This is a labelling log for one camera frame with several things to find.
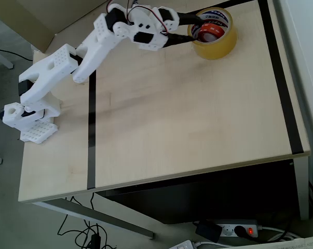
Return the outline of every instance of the packing tape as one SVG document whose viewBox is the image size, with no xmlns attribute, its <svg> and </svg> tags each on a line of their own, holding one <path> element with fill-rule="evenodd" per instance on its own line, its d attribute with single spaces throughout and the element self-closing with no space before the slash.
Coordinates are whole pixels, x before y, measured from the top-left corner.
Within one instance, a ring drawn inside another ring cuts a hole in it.
<svg viewBox="0 0 313 249">
<path fill-rule="evenodd" d="M 229 54 L 237 42 L 237 31 L 233 25 L 233 18 L 230 13 L 222 8 L 211 7 L 203 9 L 196 15 L 205 20 L 206 23 L 216 24 L 225 31 L 223 36 L 209 43 L 199 40 L 193 41 L 193 48 L 196 53 L 208 60 L 219 59 Z M 189 25 L 187 33 L 189 36 L 197 39 L 200 28 L 201 26 L 199 25 Z"/>
</svg>

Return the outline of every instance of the perforated plate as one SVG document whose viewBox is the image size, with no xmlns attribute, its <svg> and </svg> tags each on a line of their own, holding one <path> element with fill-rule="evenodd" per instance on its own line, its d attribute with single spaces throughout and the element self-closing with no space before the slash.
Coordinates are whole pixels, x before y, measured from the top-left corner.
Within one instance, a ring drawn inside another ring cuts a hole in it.
<svg viewBox="0 0 313 249">
<path fill-rule="evenodd" d="M 50 122 L 35 122 L 28 131 L 23 131 L 20 133 L 20 140 L 27 142 L 31 141 L 36 144 L 42 143 L 48 137 L 53 135 L 58 131 L 58 127 Z"/>
</svg>

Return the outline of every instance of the white 3d-printed robot arm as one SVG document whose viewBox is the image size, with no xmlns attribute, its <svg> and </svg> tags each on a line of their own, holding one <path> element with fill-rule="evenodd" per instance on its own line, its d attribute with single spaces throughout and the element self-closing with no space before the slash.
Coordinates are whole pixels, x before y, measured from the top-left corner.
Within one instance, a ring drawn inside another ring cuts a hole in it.
<svg viewBox="0 0 313 249">
<path fill-rule="evenodd" d="M 94 30 L 76 49 L 65 44 L 19 76 L 21 104 L 5 105 L 0 116 L 3 123 L 21 131 L 21 140 L 41 143 L 57 131 L 53 118 L 60 115 L 60 101 L 50 90 L 67 75 L 72 74 L 77 83 L 84 82 L 110 50 L 127 37 L 139 44 L 140 49 L 152 51 L 192 41 L 192 37 L 168 34 L 168 31 L 191 20 L 201 22 L 195 15 L 166 7 L 150 9 L 150 6 L 134 5 L 127 10 L 111 4 L 107 11 L 95 20 Z"/>
</svg>

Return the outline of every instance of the black tape line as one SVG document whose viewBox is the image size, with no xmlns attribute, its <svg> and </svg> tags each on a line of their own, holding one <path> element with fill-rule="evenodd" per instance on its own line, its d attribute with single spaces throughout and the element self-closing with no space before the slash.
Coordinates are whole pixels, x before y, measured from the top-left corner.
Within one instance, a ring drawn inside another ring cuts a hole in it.
<svg viewBox="0 0 313 249">
<path fill-rule="evenodd" d="M 95 188 L 96 71 L 89 76 L 87 189 Z"/>
<path fill-rule="evenodd" d="M 244 4 L 244 3 L 247 3 L 247 2 L 251 2 L 251 1 L 254 1 L 254 0 L 229 0 L 229 1 L 225 1 L 223 3 L 215 4 L 215 5 L 210 6 L 210 7 L 194 10 L 192 12 L 189 12 L 188 14 L 196 14 L 196 13 L 199 13 L 200 11 L 202 11 L 204 9 L 211 8 L 211 7 L 217 7 L 217 8 L 225 9 L 225 8 L 228 8 L 228 7 L 231 7 L 231 6 Z"/>
<path fill-rule="evenodd" d="M 258 0 L 261 17 L 265 29 L 269 55 L 273 66 L 277 89 L 279 91 L 281 106 L 283 110 L 285 125 L 287 127 L 289 142 L 292 154 L 303 153 L 303 146 L 298 131 L 295 113 L 293 111 L 290 94 L 285 80 L 279 49 L 277 47 L 276 37 L 271 22 L 270 12 L 267 0 Z"/>
</svg>

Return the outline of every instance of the gray floor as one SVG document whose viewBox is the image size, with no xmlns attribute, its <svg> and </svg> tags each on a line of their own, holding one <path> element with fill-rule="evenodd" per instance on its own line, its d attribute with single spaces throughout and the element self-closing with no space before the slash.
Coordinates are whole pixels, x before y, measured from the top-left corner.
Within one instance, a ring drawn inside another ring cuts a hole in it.
<svg viewBox="0 0 313 249">
<path fill-rule="evenodd" d="M 10 29 L 0 34 L 7 40 L 17 39 L 16 44 L 3 45 L 10 51 L 19 52 L 32 56 L 30 45 L 12 33 Z M 0 109 L 5 104 L 19 102 L 17 80 L 19 74 L 26 70 L 31 62 L 23 59 L 8 57 L 15 64 L 15 68 L 8 70 L 0 65 Z M 23 155 L 23 142 L 19 140 L 19 131 L 10 128 L 0 121 L 0 157 L 4 159 L 0 165 L 0 248 L 78 248 L 74 244 L 76 233 L 68 233 L 58 236 L 57 230 L 65 215 L 32 204 L 21 204 L 18 200 L 20 171 Z M 90 195 L 77 196 L 84 205 L 89 205 Z M 115 216 L 127 222 L 142 226 L 156 233 L 155 239 L 149 240 L 144 237 L 120 230 L 108 225 L 104 228 L 108 233 L 108 244 L 118 248 L 170 248 L 185 240 L 205 241 L 195 234 L 195 227 L 190 224 L 164 225 L 147 216 L 130 210 L 120 204 L 95 196 L 94 205 L 97 210 L 108 215 Z M 84 229 L 82 220 L 69 217 L 63 227 L 63 231 L 69 229 Z M 304 237 L 313 236 L 313 222 L 295 221 L 292 231 Z M 220 240 L 221 243 L 232 245 L 243 245 L 246 241 L 241 239 Z M 201 246 L 204 248 L 215 248 L 215 246 Z"/>
</svg>

